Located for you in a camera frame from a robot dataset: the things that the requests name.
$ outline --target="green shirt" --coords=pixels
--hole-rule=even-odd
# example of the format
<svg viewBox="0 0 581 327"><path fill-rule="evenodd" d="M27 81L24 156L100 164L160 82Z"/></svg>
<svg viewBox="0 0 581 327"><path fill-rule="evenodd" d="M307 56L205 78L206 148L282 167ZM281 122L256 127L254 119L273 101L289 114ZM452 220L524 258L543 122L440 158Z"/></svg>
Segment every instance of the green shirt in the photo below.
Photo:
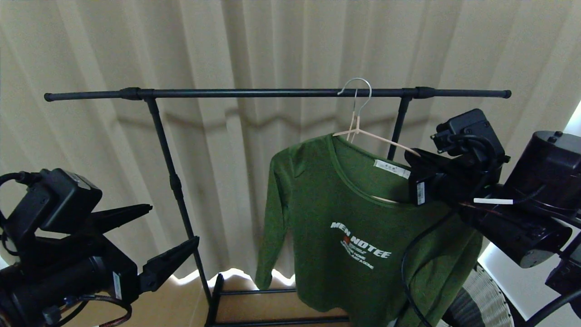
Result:
<svg viewBox="0 0 581 327"><path fill-rule="evenodd" d="M285 234L292 232L301 301L319 311L342 308L353 326L386 326L394 319L397 326L421 325L403 293L401 256L448 207L441 202L414 206L407 179L374 164L386 166L384 159L331 134L272 158L259 289L269 287ZM403 168L395 170L406 176L409 167L388 164ZM432 325L454 300L481 246L482 236L454 217L409 253L407 281Z"/></svg>

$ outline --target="beige hanger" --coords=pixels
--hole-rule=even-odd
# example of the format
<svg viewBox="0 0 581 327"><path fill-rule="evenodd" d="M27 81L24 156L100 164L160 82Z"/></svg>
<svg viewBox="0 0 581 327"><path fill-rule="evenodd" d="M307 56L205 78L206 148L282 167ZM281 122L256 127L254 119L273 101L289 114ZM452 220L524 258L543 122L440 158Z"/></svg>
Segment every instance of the beige hanger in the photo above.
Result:
<svg viewBox="0 0 581 327"><path fill-rule="evenodd" d="M364 131L364 130L362 130L362 129L360 129L360 128L359 128L359 122L360 122L361 110L362 110L362 109L363 109L363 107L364 107L364 106L365 106L365 105L366 105L366 104L369 102L369 100L371 100L371 93L372 93L372 88L371 88L371 84L370 84L370 83L369 83L369 82L368 82L366 79L362 79L362 78L360 78L360 77L354 77L354 78L352 78L352 79L348 80L348 81L347 81L347 83L345 83L345 85L343 86L343 88L341 89L341 91L340 91L339 93L337 93L337 95L340 95L341 93L343 93L343 92L345 91L345 88L347 87L347 85L348 85L349 83L351 83L351 81L353 81L353 80L362 80L362 81L364 81L365 83L367 83L367 86L369 86L369 97L367 98L367 101L366 101L366 102L365 102L365 103L364 103L364 104L361 106L361 108L359 108L359 110L357 111L357 120L356 120L356 124L355 124L355 129L353 129L353 130L351 129L351 128L352 128L352 126L353 126L353 120L354 120L354 118L356 117L356 116L355 116L355 106L354 106L354 105L355 105L355 102L353 102L353 115L352 115L352 118L351 118L351 124L349 125L349 130L346 130L346 131L340 131L339 133L335 133L335 134L333 134L333 136L340 136L340 135L345 135L345 134L347 134L347 141L349 141L349 136L350 136L352 133L354 133L354 134L353 134L353 137L351 138L351 143L352 143L352 142L353 142L353 139L355 138L355 135L356 135L356 134L359 134L359 133L361 133L361 134L365 134L365 135L367 135L367 136L371 136L371 137L373 137L373 138L376 138L376 139L378 139L378 140L380 140L380 141L387 142L387 143L389 143L389 144L393 144L393 145L395 145L395 146L397 146L397 147L400 147L400 148L402 148L402 149L404 149L404 150L406 150L406 151L408 151L408 152L411 152L411 153L413 153L413 154L417 155L418 157L420 157L419 153L417 153L416 151L414 151L414 150L412 150L412 149L410 149L410 148L406 147L405 145L401 145L401 144L399 144L399 143L396 143L396 142L394 142L394 141L392 141L392 140L388 140L388 139L386 139L386 138L383 138L383 137L381 137L381 136L377 136L377 135L375 135L375 134L372 134L372 133L370 133L370 132L368 132L368 131ZM355 99L356 99L356 98L357 98L357 89L355 90Z"/></svg>

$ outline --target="clothing rack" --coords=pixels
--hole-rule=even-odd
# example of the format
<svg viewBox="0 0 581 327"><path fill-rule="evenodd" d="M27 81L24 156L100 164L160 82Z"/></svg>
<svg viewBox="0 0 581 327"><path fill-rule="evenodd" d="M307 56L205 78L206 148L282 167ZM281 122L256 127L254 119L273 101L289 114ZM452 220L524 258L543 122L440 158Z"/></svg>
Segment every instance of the clothing rack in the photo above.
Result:
<svg viewBox="0 0 581 327"><path fill-rule="evenodd" d="M119 91L94 91L94 92L75 92L75 93L46 93L44 98L46 101L60 101L60 100L74 100L74 99L126 99L133 101L145 101L149 108L149 112L153 118L153 124L159 138L159 143L162 147L164 159L166 161L167 170L170 174L170 186L174 193L174 197L180 209L181 218L184 223L184 228L189 239L198 237L195 236L192 230L192 224L189 220L188 211L184 202L184 194L181 189L180 178L175 172L173 160L171 159L170 148L167 144L166 134L163 130L162 119L159 115L159 108L157 107L156 99L158 98L298 98L298 97L321 97L321 98L336 98L336 97L354 97L356 92L359 97L369 96L369 90L365 89L345 89L341 94L341 90L335 88L239 88L239 89L203 89L203 90L155 90L155 89L141 89L138 87L128 87ZM397 111L397 119L393 129L392 141L397 142L401 133L404 119L406 117L407 108L412 99L427 99L432 97L486 97L486 98L509 98L511 96L510 90L493 91L493 90L438 90L431 87L415 87L415 88L379 88L372 90L373 97L397 97L401 98L399 108ZM391 145L389 147L388 159L392 160L395 155L396 147ZM322 318L295 318L295 319L276 319L266 321L243 321L243 322L217 322L216 316L218 314L218 306L220 305L221 296L238 296L244 294L268 294L268 293L291 293L296 292L296 289L269 289L269 290L238 290L225 291L224 277L218 274L216 285L213 292L208 287L206 275L204 273L202 259L198 248L193 252L193 257L200 273L202 287L208 301L209 309L206 319L206 327L251 327L251 326L278 326L278 325L302 325L302 324L322 324L332 322L347 322L348 317L322 317Z"/></svg>

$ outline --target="curtain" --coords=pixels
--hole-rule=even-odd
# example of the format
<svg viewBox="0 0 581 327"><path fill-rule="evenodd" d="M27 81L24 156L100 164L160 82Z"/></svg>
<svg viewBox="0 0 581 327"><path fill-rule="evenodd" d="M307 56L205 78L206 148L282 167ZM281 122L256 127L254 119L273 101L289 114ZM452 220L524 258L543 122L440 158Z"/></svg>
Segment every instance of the curtain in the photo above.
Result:
<svg viewBox="0 0 581 327"><path fill-rule="evenodd" d="M415 99L400 138L434 151L429 135L438 123L481 108L514 158L506 177L532 132L562 130L579 103L580 41L581 2L565 0L2 1L0 169L78 173L103 190L97 209L152 204L147 216L107 234L141 266L187 238L145 103L48 103L44 93L341 88L356 76L373 88L510 89L510 99ZM361 127L390 137L398 103L372 99ZM253 274L270 158L346 130L353 100L160 99L159 107L211 277L231 267ZM387 154L366 136L355 143ZM405 162L401 150L396 160ZM4 213L23 194L6 184ZM286 276L288 244L277 265ZM189 259L176 275L195 269Z"/></svg>

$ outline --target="light under curtain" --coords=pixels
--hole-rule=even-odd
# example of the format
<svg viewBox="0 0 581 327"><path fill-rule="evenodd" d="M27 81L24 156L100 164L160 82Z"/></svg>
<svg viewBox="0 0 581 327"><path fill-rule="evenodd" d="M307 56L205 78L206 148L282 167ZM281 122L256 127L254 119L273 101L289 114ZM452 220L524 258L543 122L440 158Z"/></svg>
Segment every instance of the light under curtain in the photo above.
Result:
<svg viewBox="0 0 581 327"><path fill-rule="evenodd" d="M433 151L438 123L481 108L517 158L533 131L563 129L581 99L581 2L2 1L0 173L63 168L103 190L98 209L152 204L107 234L141 266L186 239L146 105L49 104L45 92L341 88L355 76L375 88L512 90L510 99L414 100L400 142ZM206 275L253 274L270 158L347 129L352 100L158 103ZM390 137L398 103L372 99L361 128ZM355 143L387 155L371 138ZM404 162L401 151L396 160ZM2 210L23 194L6 184ZM277 266L286 276L290 244ZM176 275L195 269L189 260Z"/></svg>

